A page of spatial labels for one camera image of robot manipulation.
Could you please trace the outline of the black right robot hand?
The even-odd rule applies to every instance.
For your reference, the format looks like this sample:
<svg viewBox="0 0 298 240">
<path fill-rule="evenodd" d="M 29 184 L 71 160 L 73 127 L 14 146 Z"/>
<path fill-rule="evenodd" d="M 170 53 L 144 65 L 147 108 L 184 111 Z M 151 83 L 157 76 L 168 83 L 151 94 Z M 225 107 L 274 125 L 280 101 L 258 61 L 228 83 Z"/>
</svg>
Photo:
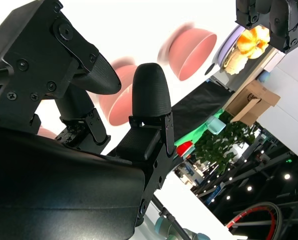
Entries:
<svg viewBox="0 0 298 240">
<path fill-rule="evenodd" d="M 127 240 L 175 153 L 169 88 L 139 65 L 130 130 L 115 148 L 89 93 L 122 83 L 57 0 L 14 9 L 0 25 L 0 240 Z"/>
</svg>

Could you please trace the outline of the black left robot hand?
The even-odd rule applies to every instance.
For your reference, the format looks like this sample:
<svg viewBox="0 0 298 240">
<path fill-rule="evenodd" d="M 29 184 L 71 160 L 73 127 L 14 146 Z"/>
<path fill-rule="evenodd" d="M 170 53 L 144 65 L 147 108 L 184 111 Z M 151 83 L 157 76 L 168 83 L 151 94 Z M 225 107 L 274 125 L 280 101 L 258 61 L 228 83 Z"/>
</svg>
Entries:
<svg viewBox="0 0 298 240">
<path fill-rule="evenodd" d="M 269 44 L 288 54 L 298 47 L 298 0 L 236 0 L 236 23 L 269 29 Z"/>
</svg>

